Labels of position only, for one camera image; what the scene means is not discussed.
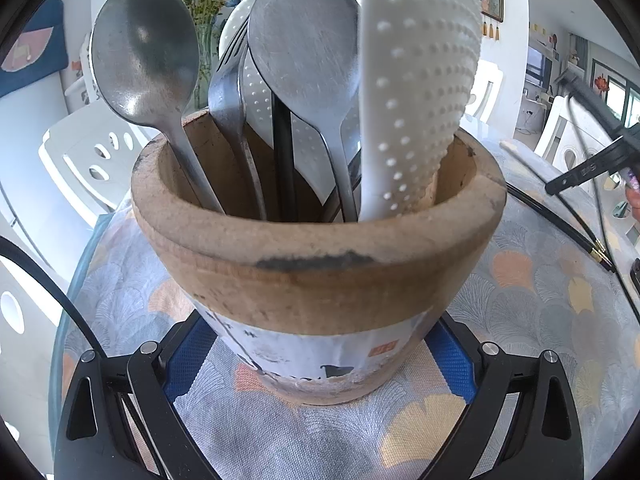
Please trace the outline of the white rice paddle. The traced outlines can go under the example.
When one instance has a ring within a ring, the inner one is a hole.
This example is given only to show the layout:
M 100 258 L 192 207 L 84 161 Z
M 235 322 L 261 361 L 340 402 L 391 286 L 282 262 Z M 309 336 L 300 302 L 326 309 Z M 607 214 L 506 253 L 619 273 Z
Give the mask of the white rice paddle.
M 480 0 L 361 0 L 362 221 L 416 209 L 469 102 Z
M 250 15 L 254 2 L 242 0 L 230 13 L 221 29 L 219 56 L 227 51 L 239 27 Z M 244 62 L 241 89 L 248 124 L 272 148 L 271 91 L 249 54 Z M 295 115 L 291 120 L 295 168 L 324 203 L 335 185 L 326 148 L 314 128 Z

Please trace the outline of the steel spoon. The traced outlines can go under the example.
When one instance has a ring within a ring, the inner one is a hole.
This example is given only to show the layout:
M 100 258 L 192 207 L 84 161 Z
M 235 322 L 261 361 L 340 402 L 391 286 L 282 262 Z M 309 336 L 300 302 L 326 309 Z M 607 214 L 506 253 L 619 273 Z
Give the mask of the steel spoon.
M 106 0 L 94 21 L 90 61 L 111 110 L 163 133 L 201 205 L 223 212 L 182 125 L 200 68 L 182 0 Z
M 358 91 L 356 0 L 256 0 L 248 46 L 260 76 L 326 146 L 346 222 L 358 219 L 342 138 Z

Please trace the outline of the small framed picture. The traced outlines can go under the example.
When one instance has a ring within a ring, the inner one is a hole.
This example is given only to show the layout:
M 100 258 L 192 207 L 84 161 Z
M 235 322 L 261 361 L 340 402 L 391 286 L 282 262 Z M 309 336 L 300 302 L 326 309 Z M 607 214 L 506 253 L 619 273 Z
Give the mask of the small framed picture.
M 480 0 L 480 10 L 488 18 L 493 18 L 499 23 L 504 18 L 504 0 Z

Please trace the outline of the blue fridge cover cloth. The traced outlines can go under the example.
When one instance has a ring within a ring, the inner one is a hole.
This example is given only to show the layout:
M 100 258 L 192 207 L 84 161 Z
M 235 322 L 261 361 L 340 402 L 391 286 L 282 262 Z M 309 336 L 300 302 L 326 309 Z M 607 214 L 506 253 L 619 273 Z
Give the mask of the blue fridge cover cloth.
M 68 65 L 64 2 L 47 0 L 29 20 L 1 64 L 0 96 L 24 88 Z

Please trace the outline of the glass vase with stems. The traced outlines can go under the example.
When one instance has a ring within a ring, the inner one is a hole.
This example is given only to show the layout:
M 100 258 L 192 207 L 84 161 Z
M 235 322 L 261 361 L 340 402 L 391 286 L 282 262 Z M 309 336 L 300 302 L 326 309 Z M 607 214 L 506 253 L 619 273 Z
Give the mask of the glass vase with stems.
M 208 89 L 210 76 L 212 76 L 214 23 L 226 1 L 182 0 L 189 10 L 195 26 L 196 38 L 198 38 L 200 68 L 198 69 L 198 80 L 193 91 L 194 110 L 201 110 L 207 106 L 203 92 Z

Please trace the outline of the patterned grey placemat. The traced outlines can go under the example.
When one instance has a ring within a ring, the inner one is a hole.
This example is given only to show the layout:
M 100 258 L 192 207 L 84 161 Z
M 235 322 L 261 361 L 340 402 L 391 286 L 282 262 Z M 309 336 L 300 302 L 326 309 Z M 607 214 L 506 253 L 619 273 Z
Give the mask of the patterned grey placemat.
M 606 272 L 519 200 L 503 217 L 449 313 L 479 340 L 538 356 L 555 351 L 575 399 L 584 471 L 594 477 L 639 411 L 637 251 L 608 232 Z M 129 354 L 192 310 L 134 221 L 130 203 L 99 223 L 68 296 L 104 350 Z M 413 479 L 464 408 L 425 346 L 385 385 L 349 404 L 279 399 L 224 344 L 215 344 L 176 408 L 226 479 Z

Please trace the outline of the black smartphone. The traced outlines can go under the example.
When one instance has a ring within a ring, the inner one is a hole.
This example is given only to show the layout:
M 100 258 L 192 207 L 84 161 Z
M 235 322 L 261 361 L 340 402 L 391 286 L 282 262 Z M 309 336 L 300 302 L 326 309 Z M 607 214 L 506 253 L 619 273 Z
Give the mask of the black smartphone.
M 640 259 L 635 258 L 634 262 L 631 265 L 629 272 L 632 284 L 634 284 L 634 288 L 640 295 Z

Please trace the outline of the steel fork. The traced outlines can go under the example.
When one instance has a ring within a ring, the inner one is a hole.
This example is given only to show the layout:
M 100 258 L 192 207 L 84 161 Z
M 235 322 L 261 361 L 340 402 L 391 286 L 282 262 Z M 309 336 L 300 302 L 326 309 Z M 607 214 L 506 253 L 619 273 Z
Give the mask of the steel fork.
M 247 22 L 243 22 L 213 73 L 208 88 L 208 109 L 216 127 L 232 149 L 253 201 L 256 217 L 267 220 L 262 182 L 244 132 L 245 110 L 241 81 L 247 48 Z

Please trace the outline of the white chair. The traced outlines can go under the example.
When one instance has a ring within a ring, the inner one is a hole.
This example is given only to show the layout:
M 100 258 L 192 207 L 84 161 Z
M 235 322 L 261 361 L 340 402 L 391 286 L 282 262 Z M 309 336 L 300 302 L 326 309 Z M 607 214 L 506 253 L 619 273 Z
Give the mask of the white chair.
M 51 126 L 38 155 L 70 206 L 94 226 L 128 193 L 134 162 L 156 135 L 153 128 L 125 122 L 99 100 Z
M 604 130 L 575 99 L 567 103 L 565 96 L 557 96 L 535 153 L 565 172 L 611 143 Z M 626 201 L 625 181 L 619 174 L 604 174 L 597 177 L 597 184 L 606 218 L 617 232 L 626 235 L 631 244 L 639 247 L 639 223 L 634 220 L 630 203 Z
M 1 325 L 17 335 L 51 337 L 62 308 L 26 271 L 1 258 Z
M 503 82 L 503 71 L 496 63 L 479 60 L 465 114 L 488 123 Z

